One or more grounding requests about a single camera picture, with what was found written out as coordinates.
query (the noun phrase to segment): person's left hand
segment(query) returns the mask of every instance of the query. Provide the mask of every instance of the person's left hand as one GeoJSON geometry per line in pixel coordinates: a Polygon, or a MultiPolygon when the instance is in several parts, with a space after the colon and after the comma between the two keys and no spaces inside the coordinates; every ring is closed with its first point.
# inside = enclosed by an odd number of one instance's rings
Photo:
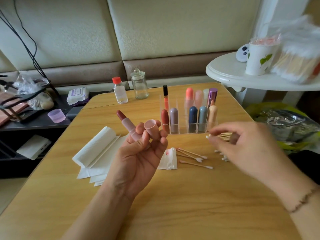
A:
{"type": "MultiPolygon", "coordinates": [[[[157,120],[156,123],[160,127],[161,122],[157,120]]],[[[161,138],[158,141],[153,140],[151,146],[145,150],[150,136],[143,125],[139,123],[136,127],[136,132],[142,134],[140,140],[134,141],[129,135],[119,148],[102,185],[120,191],[131,201],[150,182],[168,146],[168,133],[161,130],[161,138]]]]}

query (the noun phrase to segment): wooden tabletop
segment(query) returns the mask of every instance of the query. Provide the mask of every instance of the wooden tabletop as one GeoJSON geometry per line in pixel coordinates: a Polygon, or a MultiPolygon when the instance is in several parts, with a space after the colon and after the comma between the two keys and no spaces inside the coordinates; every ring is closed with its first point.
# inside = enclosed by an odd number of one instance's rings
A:
{"type": "MultiPolygon", "coordinates": [[[[184,94],[188,87],[218,89],[219,123],[251,120],[218,83],[172,86],[169,95],[184,94]]],[[[122,105],[113,93],[93,97],[0,216],[0,238],[60,238],[98,190],[89,178],[77,179],[80,167],[71,158],[104,126],[128,133],[116,116],[118,109],[135,124],[159,119],[162,88],[149,93],[149,98],[137,100],[128,91],[129,102],[122,105]]],[[[168,141],[169,148],[207,156],[203,164],[214,170],[186,164],[178,164],[178,170],[157,170],[135,199],[119,239],[300,239],[276,196],[222,161],[205,134],[170,135],[168,141]]]]}

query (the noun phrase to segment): bottle with red cap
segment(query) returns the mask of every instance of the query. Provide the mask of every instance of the bottle with red cap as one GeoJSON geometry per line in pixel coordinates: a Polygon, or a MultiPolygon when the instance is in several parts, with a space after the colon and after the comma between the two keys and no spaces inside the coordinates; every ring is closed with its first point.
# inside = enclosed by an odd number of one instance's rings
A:
{"type": "Polygon", "coordinates": [[[125,86],[121,83],[121,78],[119,76],[114,77],[112,79],[112,82],[114,83],[114,94],[117,99],[118,104],[125,104],[128,102],[128,97],[126,94],[126,88],[125,86]]]}

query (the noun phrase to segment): clear bottle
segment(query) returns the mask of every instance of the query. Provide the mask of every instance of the clear bottle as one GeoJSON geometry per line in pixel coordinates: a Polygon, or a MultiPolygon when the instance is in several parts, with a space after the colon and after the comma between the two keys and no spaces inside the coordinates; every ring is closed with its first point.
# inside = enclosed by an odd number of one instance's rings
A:
{"type": "Polygon", "coordinates": [[[145,72],[135,68],[134,72],[132,72],[130,75],[136,99],[146,99],[149,96],[149,93],[145,72]]]}
{"type": "Polygon", "coordinates": [[[122,85],[122,83],[121,83],[121,78],[119,76],[114,77],[112,79],[112,82],[114,83],[113,90],[114,90],[114,94],[115,94],[115,97],[117,99],[118,104],[127,103],[128,97],[126,94],[125,86],[122,85]]]}

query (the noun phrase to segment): white side table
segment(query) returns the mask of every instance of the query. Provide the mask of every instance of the white side table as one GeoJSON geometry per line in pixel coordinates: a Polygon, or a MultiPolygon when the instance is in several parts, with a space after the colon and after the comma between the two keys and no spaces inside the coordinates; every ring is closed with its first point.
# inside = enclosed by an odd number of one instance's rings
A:
{"type": "Polygon", "coordinates": [[[305,91],[320,91],[320,76],[310,84],[289,83],[275,74],[251,76],[245,73],[246,63],[236,59],[236,52],[219,56],[211,61],[205,72],[209,77],[232,87],[243,107],[262,102],[267,90],[288,91],[283,103],[295,106],[305,91]]]}

